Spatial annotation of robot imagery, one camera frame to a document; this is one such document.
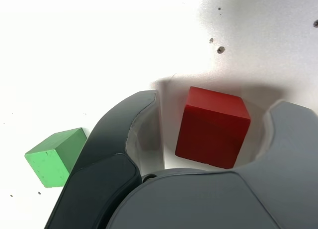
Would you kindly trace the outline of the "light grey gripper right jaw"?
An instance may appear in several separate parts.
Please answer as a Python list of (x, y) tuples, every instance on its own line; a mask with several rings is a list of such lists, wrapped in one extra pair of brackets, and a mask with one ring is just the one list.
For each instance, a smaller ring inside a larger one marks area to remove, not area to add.
[(231, 170), (156, 177), (127, 196), (108, 228), (317, 228), (318, 117), (289, 102), (270, 116), (263, 156)]

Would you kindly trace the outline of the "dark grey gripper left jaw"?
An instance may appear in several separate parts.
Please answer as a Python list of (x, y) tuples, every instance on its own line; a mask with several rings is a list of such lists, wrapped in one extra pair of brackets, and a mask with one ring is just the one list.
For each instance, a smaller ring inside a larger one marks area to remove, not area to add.
[(95, 125), (46, 228), (106, 228), (143, 176), (163, 169), (159, 93), (140, 91), (115, 105)]

